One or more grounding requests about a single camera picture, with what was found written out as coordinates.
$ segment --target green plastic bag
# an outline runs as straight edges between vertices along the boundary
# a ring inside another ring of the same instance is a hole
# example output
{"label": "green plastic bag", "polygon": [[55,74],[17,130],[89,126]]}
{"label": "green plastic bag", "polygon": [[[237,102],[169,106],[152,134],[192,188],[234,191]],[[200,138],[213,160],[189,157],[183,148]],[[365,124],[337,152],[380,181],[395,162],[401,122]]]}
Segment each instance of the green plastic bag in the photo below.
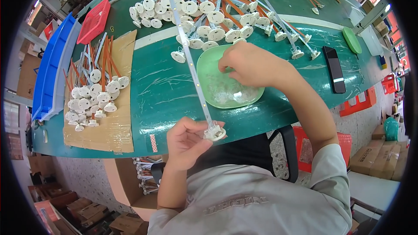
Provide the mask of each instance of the green plastic bag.
{"label": "green plastic bag", "polygon": [[384,121],[383,124],[384,132],[386,133],[386,141],[397,141],[398,140],[398,122],[389,117]]}

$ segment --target window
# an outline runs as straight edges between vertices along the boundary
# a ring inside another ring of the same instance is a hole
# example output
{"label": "window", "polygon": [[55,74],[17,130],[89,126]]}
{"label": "window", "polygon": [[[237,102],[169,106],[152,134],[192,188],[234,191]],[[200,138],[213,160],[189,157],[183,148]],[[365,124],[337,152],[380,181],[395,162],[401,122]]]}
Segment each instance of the window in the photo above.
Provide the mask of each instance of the window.
{"label": "window", "polygon": [[6,133],[19,133],[19,108],[18,104],[4,101],[4,123]]}
{"label": "window", "polygon": [[4,123],[8,139],[8,149],[12,160],[23,160],[22,144],[19,131],[20,105],[13,102],[3,102]]}

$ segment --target red plastic crate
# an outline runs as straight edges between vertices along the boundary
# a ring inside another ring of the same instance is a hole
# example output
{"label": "red plastic crate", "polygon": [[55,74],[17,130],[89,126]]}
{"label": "red plastic crate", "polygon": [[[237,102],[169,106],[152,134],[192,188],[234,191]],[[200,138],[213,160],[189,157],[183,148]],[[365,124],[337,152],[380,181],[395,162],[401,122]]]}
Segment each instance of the red plastic crate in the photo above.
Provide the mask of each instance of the red plastic crate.
{"label": "red plastic crate", "polygon": [[95,37],[100,35],[106,26],[109,15],[110,2],[103,0],[86,15],[77,44],[89,44]]}
{"label": "red plastic crate", "polygon": [[[312,172],[312,147],[310,147],[309,151],[302,151],[303,140],[306,139],[309,142],[309,144],[311,142],[309,141],[309,138],[302,127],[294,126],[293,132],[295,134],[296,139],[296,154],[298,155],[298,168],[301,171]],[[352,144],[351,135],[345,133],[337,133],[337,135],[341,147],[342,157],[344,158],[345,165],[348,166],[348,160],[350,159]]]}

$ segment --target red plastic stool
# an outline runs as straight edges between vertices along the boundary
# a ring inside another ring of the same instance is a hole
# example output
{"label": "red plastic stool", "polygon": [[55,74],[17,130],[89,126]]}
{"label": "red plastic stool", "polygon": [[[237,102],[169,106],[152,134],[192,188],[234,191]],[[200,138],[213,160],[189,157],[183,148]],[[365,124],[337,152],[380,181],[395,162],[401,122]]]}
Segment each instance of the red plastic stool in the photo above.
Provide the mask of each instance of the red plastic stool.
{"label": "red plastic stool", "polygon": [[382,80],[381,83],[382,83],[385,95],[396,92],[397,84],[396,84],[396,79],[393,74],[386,76]]}
{"label": "red plastic stool", "polygon": [[[294,126],[293,131],[295,133],[295,139],[296,139],[296,154],[298,155],[298,168],[299,170],[302,170],[302,171],[312,172],[312,159],[313,158],[312,158],[311,142],[308,139],[305,131],[303,131],[302,127]],[[338,135],[338,140],[341,146],[342,157],[344,158],[345,165],[348,166],[348,160],[350,159],[351,144],[352,144],[351,135],[345,134],[345,133],[337,133],[337,135]],[[305,143],[306,146],[310,146],[310,150],[309,150],[310,153],[303,154],[303,158],[301,158],[303,143]]]}
{"label": "red plastic stool", "polygon": [[344,110],[340,111],[340,117],[362,111],[372,107],[376,103],[376,93],[374,92],[374,86],[364,91],[364,95],[366,97],[366,101],[360,102],[359,96],[356,96],[356,104],[353,106],[351,106],[348,101],[344,102]]}

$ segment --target green plastic bowl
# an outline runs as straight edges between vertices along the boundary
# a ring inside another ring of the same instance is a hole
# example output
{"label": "green plastic bowl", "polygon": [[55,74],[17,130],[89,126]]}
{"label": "green plastic bowl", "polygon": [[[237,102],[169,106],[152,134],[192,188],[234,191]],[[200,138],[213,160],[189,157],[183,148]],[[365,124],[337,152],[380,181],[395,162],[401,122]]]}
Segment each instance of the green plastic bowl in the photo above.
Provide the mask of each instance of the green plastic bowl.
{"label": "green plastic bowl", "polygon": [[229,78],[233,70],[225,73],[218,69],[218,61],[232,44],[212,47],[203,52],[197,60],[196,71],[206,102],[211,106],[228,109],[247,106],[256,102],[264,93],[264,87],[243,86]]}
{"label": "green plastic bowl", "polygon": [[356,35],[353,33],[353,30],[349,27],[343,27],[342,34],[344,36],[344,39],[347,41],[347,44],[350,47],[351,51],[353,51],[356,54],[361,54],[362,47],[360,46],[360,43],[357,40]]}

